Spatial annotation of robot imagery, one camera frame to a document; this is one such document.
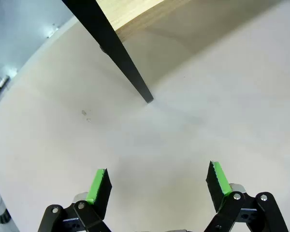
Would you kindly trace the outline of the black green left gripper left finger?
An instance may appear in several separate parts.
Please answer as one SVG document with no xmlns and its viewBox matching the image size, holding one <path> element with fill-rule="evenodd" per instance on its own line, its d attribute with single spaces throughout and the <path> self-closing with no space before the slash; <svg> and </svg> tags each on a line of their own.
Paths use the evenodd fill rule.
<svg viewBox="0 0 290 232">
<path fill-rule="evenodd" d="M 46 208 L 40 232 L 109 232 L 104 217 L 112 189 L 107 169 L 98 169 L 84 200 L 67 208 L 53 204 Z"/>
</svg>

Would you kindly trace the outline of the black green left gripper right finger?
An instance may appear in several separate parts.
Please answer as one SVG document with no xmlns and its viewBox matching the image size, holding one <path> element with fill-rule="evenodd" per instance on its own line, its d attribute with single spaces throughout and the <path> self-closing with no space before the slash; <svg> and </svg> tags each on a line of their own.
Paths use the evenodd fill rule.
<svg viewBox="0 0 290 232">
<path fill-rule="evenodd" d="M 206 232 L 230 232 L 235 223 L 245 223 L 251 232 L 288 231 L 271 193 L 249 196 L 242 185 L 228 182 L 217 161 L 210 161 L 206 182 L 216 211 Z"/>
</svg>

